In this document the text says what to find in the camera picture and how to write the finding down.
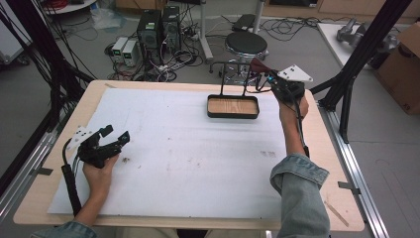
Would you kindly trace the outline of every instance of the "black stool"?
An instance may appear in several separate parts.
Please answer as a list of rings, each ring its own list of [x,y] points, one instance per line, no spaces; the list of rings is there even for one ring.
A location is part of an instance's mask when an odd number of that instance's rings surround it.
[[[229,61],[246,62],[247,59],[264,57],[267,44],[266,41],[259,35],[250,32],[235,32],[228,35],[225,41],[225,46],[228,52],[239,57],[239,60],[232,59]],[[235,73],[230,76],[225,76],[225,80],[232,80],[235,76],[238,76],[240,80],[234,80],[235,82],[244,82],[248,73],[247,68],[243,65],[238,65],[237,68],[229,67],[230,70],[234,70]],[[225,74],[227,68],[221,69],[220,75]]]

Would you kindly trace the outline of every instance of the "computer tower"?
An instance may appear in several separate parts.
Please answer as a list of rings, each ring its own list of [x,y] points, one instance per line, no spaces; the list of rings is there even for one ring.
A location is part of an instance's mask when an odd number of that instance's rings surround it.
[[[175,53],[181,50],[179,7],[166,6],[163,8],[163,32],[166,48]]]
[[[146,50],[159,50],[163,41],[161,11],[145,9],[137,27],[139,42]]]

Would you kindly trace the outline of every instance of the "power supply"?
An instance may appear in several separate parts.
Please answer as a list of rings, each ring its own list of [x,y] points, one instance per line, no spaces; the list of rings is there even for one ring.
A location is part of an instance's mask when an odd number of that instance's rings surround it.
[[[166,6],[163,8],[163,30],[166,47],[173,53],[181,50],[181,37],[179,28],[179,7]]]
[[[140,44],[147,50],[158,50],[163,41],[163,25],[161,22],[161,11],[146,9],[140,18],[137,27],[137,35]]]
[[[123,50],[123,57],[126,66],[136,66],[137,60],[140,57],[137,41],[130,40],[127,42]]]
[[[129,39],[126,37],[121,37],[118,39],[117,43],[115,43],[114,47],[112,47],[112,55],[113,55],[112,60],[113,61],[124,62],[122,51],[128,40]]]

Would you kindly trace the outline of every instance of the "denim sleeve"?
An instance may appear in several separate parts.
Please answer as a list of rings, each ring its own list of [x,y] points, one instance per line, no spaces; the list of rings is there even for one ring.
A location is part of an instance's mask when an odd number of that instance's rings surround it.
[[[328,174],[300,154],[287,156],[272,169],[271,185],[281,195],[281,228],[277,237],[328,237],[330,219],[319,192]]]
[[[31,238],[96,238],[92,228],[77,221],[69,221],[53,229],[37,231]]]

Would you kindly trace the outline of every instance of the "wooden table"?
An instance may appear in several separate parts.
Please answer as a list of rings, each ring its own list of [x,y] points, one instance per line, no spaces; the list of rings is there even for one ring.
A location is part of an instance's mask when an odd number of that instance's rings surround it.
[[[149,90],[201,91],[217,94],[219,85],[128,82],[95,80],[86,89],[79,104],[67,122],[64,130],[52,148],[44,163],[44,168],[53,169],[50,176],[38,175],[19,206],[14,221],[18,224],[62,224],[72,219],[71,215],[48,214],[54,193],[61,178],[61,149],[77,126],[86,126],[94,113],[101,96],[107,88],[138,88]],[[241,86],[225,86],[225,94],[241,93]],[[311,150],[311,159],[320,167],[327,169],[330,175],[321,189],[327,212],[331,220],[331,229],[335,231],[361,231],[365,228],[360,211],[352,192],[338,187],[338,181],[347,182],[327,129],[318,111],[312,94],[307,90],[309,113],[303,123],[305,141]],[[96,225],[102,226],[142,226],[169,228],[201,229],[259,229],[278,230],[281,224],[264,219],[231,218],[173,218],[140,216],[100,216]]]

